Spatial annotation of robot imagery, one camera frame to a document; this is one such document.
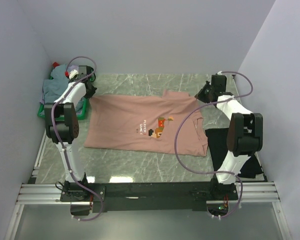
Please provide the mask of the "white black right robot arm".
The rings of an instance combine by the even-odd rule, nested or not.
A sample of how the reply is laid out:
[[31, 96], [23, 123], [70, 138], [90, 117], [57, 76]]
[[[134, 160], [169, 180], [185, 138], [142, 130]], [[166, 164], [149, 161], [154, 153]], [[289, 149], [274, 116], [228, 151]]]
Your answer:
[[263, 147], [263, 116], [246, 109], [231, 92], [226, 91], [224, 71], [211, 76], [195, 98], [213, 105], [229, 119], [226, 128], [206, 130], [208, 147], [217, 182], [209, 187], [212, 198], [227, 194], [226, 185], [236, 182], [245, 163]]

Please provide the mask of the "pink printed t-shirt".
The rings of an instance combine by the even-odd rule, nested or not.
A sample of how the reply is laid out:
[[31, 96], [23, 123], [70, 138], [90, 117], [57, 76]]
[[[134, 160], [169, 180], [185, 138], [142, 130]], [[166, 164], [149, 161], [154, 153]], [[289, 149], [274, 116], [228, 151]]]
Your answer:
[[197, 99], [165, 90], [162, 96], [101, 95], [92, 109], [86, 148], [204, 157], [208, 138]]

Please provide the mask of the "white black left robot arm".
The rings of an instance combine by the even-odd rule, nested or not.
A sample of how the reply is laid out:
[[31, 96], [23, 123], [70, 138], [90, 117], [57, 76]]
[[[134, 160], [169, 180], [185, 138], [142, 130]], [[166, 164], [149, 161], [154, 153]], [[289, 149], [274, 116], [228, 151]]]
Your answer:
[[85, 170], [80, 163], [76, 138], [79, 136], [79, 122], [76, 106], [82, 98], [91, 98], [97, 88], [93, 86], [95, 69], [79, 66], [65, 71], [67, 87], [53, 102], [44, 105], [45, 130], [48, 138], [57, 146], [65, 169], [65, 182], [62, 193], [86, 200], [94, 191], [89, 188]]

